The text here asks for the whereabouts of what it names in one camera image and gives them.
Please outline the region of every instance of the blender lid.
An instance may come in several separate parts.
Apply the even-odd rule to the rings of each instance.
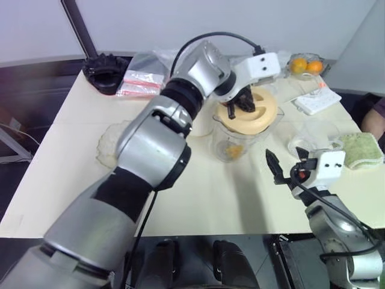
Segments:
[[[236,117],[229,119],[227,107],[221,104],[218,106],[217,116],[229,130],[255,135],[267,129],[276,119],[278,105],[274,96],[268,90],[258,86],[252,86],[251,93],[256,107],[254,112],[248,113],[235,107]]]

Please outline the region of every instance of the bowl of oranges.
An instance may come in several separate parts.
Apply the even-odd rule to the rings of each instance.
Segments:
[[[313,53],[293,54],[288,63],[291,75],[301,80],[308,80],[320,75],[324,71],[321,57]]]

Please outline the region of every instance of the orange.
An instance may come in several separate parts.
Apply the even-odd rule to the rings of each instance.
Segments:
[[[305,58],[296,58],[291,61],[290,71],[294,74],[302,74],[307,67],[307,61]]]
[[[243,153],[243,146],[242,145],[233,145],[226,148],[226,154],[228,157],[230,157],[233,160],[236,160],[239,158]]]
[[[311,73],[311,74],[318,75],[322,71],[322,68],[323,68],[322,62],[319,60],[315,60],[315,61],[310,62],[306,66],[306,71]]]

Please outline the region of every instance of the black cable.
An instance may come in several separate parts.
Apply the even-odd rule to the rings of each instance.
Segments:
[[[359,250],[359,251],[354,251],[354,252],[332,252],[332,253],[324,253],[322,255],[320,255],[320,259],[325,261],[326,258],[331,258],[331,257],[351,257],[351,256],[359,256],[359,255],[365,255],[367,253],[371,253],[371,252],[374,252],[375,250],[377,250],[378,248],[380,248],[382,246],[382,242],[380,240],[380,237],[378,236],[377,233],[374,232],[374,230],[369,227],[367,224],[361,222],[361,221],[358,221],[354,218],[352,218],[348,213],[342,211],[340,208],[338,208],[337,206],[333,205],[332,203],[328,202],[327,200],[325,200],[323,197],[320,197],[318,196],[314,191],[310,190],[309,188],[305,187],[303,184],[301,184],[297,178],[295,177],[295,171],[298,170],[299,167],[298,166],[294,166],[291,170],[290,170],[290,178],[292,179],[292,182],[297,185],[299,188],[301,188],[303,191],[305,191],[306,193],[309,193],[311,194],[313,197],[315,197],[317,200],[319,200],[320,202],[322,202],[323,204],[325,204],[326,206],[330,207],[331,209],[335,210],[336,212],[338,212],[339,214],[343,215],[345,218],[347,218],[350,222],[352,222],[354,225],[356,225],[356,227],[358,227],[362,233],[364,234],[364,236],[366,238],[368,238],[373,246],[368,248],[368,249],[365,249],[365,250]]]
[[[171,66],[170,77],[173,76],[174,70],[175,70],[175,67],[176,67],[176,63],[177,63],[180,55],[183,53],[183,51],[190,44],[194,43],[195,41],[203,39],[203,38],[206,38],[206,37],[210,37],[210,36],[230,36],[230,37],[234,37],[234,38],[240,39],[240,40],[246,42],[247,44],[251,45],[252,47],[254,47],[254,54],[253,55],[259,55],[259,54],[265,53],[265,51],[259,45],[255,44],[250,39],[248,39],[248,38],[246,38],[244,36],[241,36],[241,35],[239,35],[237,33],[231,33],[231,32],[225,32],[225,31],[216,31],[216,32],[204,33],[204,34],[198,35],[197,37],[194,37],[193,39],[187,41],[182,46],[182,48],[178,51],[178,53],[176,54],[175,59],[173,61],[173,65]]]
[[[146,225],[146,223],[147,223],[148,218],[150,217],[150,213],[151,213],[152,208],[154,207],[155,200],[156,200],[156,197],[157,197],[157,196],[158,196],[158,191],[155,191],[155,192],[154,192],[154,197],[152,197],[152,200],[151,200],[151,204],[150,204],[150,206],[149,206],[149,209],[147,210],[147,213],[146,213],[146,215],[144,216],[142,225],[140,226],[140,229],[139,229],[137,238],[136,238],[136,240],[135,240],[135,243],[134,243],[134,245],[132,246],[132,250],[131,250],[130,253],[127,253],[127,254],[126,254],[126,257],[125,257],[125,264],[124,264],[124,266],[123,266],[123,279],[122,279],[122,283],[120,283],[119,289],[125,289],[125,288],[126,288],[126,280],[127,280],[127,277],[128,277],[128,273],[129,273],[130,270],[131,270],[132,261],[134,260],[134,255],[135,255],[135,252],[136,252],[136,250],[137,250],[137,248],[138,248],[138,244],[139,244],[140,237],[142,236],[144,227],[145,227],[145,225]]]

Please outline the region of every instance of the blender jar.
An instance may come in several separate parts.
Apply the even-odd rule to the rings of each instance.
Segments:
[[[227,128],[218,116],[214,116],[214,130],[212,132],[212,153],[225,163],[235,161],[246,154],[249,148],[257,141],[264,141],[274,127],[284,116],[283,111],[278,108],[277,117],[264,131],[255,135],[240,134]]]

